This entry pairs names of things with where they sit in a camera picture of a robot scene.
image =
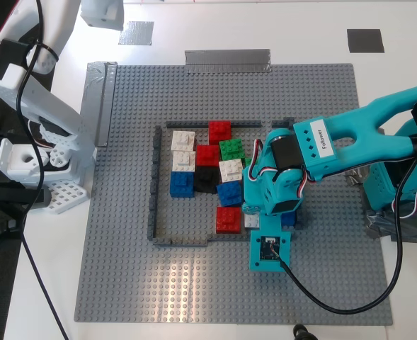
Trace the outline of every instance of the label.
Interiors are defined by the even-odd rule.
[[[320,158],[332,156],[334,154],[333,147],[329,141],[328,131],[322,119],[310,122],[310,128],[314,134],[315,145],[319,151]]]

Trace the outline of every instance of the white table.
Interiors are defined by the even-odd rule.
[[[60,57],[52,92],[79,112],[88,62],[184,64],[185,50],[271,49],[273,64],[353,63],[360,105],[417,86],[417,3],[127,5],[125,21],[153,21],[152,46],[120,46],[118,32],[78,18]],[[350,54],[347,28],[380,28],[384,54]],[[386,124],[395,132],[407,115]],[[32,212],[26,237],[70,339],[293,339],[292,326],[76,323],[74,306],[89,203],[62,215]],[[382,240],[390,278],[396,245]],[[417,244],[404,245],[391,295],[391,327],[309,327],[320,340],[417,339]],[[61,339],[23,249],[5,339]]]

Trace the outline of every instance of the gray baseplate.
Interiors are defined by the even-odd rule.
[[[270,73],[187,74],[184,66],[119,66],[108,146],[98,151],[74,319],[77,322],[389,325],[386,300],[340,316],[305,297],[284,273],[249,270],[248,242],[156,246],[147,239],[153,136],[162,128],[157,233],[214,232],[217,195],[168,194],[168,121],[260,120],[233,130],[246,156],[273,121],[358,106],[351,64],[273,65]],[[207,131],[196,131],[200,144]],[[343,176],[308,184],[292,236],[291,267],[322,301],[352,308],[386,288],[381,245],[364,232],[358,187]]]

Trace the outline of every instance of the red lego brick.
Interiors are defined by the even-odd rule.
[[[241,208],[216,208],[216,234],[239,234]]]
[[[232,128],[228,120],[210,122],[208,125],[208,144],[218,145],[222,140],[232,139]]]
[[[219,147],[217,145],[198,145],[195,151],[195,165],[219,166]]]

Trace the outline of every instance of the green lego brick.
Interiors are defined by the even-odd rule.
[[[243,145],[239,138],[235,140],[221,141],[219,142],[219,147],[221,148],[221,155],[223,161],[244,158]]]

